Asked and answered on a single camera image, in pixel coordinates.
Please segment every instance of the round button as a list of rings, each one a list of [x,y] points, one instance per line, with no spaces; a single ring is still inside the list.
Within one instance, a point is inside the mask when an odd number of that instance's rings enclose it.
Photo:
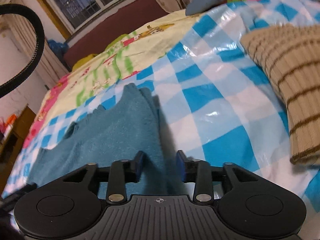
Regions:
[[[112,194],[109,196],[109,200],[112,202],[119,202],[124,199],[124,196],[121,194]]]
[[[274,216],[283,209],[280,199],[270,195],[255,195],[245,202],[247,209],[260,216]]]
[[[211,200],[211,196],[208,194],[199,194],[196,196],[196,199],[200,202],[208,202]]]
[[[38,202],[37,209],[49,217],[57,217],[70,212],[74,202],[71,198],[61,195],[53,195],[43,198]]]

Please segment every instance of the wooden cabinet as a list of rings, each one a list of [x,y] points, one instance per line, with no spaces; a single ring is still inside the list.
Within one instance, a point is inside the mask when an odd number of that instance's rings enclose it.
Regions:
[[[4,190],[14,162],[22,149],[23,142],[35,117],[36,114],[26,106],[14,122],[6,140],[0,145],[0,194]]]

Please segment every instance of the striped knit fabric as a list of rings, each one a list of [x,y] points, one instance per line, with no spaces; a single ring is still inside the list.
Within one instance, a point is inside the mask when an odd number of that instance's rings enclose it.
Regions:
[[[290,161],[320,164],[320,25],[268,27],[240,42],[286,105]]]

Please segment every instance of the bed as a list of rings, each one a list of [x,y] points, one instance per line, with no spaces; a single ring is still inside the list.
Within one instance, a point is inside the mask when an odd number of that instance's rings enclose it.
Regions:
[[[120,35],[129,34],[145,23],[167,14],[156,0],[135,0],[120,8],[77,41],[64,55],[64,60],[72,68],[81,58],[103,52],[106,46]]]
[[[130,33],[55,87],[51,113],[44,118],[38,113],[36,120],[44,120],[40,131],[20,153],[4,196],[26,182],[40,148],[54,148],[72,122],[100,104],[112,108],[123,87],[134,83],[158,98],[164,154],[182,149],[213,166],[233,162],[294,192],[307,207],[299,236],[320,238],[318,167],[289,162],[285,108],[239,43],[250,30],[275,23],[312,25],[319,23],[319,14],[319,3],[311,0],[235,2],[191,18],[176,12]],[[172,39],[175,28],[186,23],[192,26],[186,34]],[[192,185],[187,187],[191,193]]]

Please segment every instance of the teal towel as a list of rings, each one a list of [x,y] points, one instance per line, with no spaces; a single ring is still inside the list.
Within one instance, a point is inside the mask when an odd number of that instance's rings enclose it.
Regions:
[[[77,123],[72,123],[52,150],[40,149],[28,183],[49,183],[87,163],[111,166],[121,159],[133,159],[138,151],[147,155],[139,183],[127,183],[127,195],[167,195],[175,188],[166,171],[159,139],[157,110],[147,88],[124,87],[122,98],[111,109],[99,106]],[[105,198],[106,183],[98,197]]]

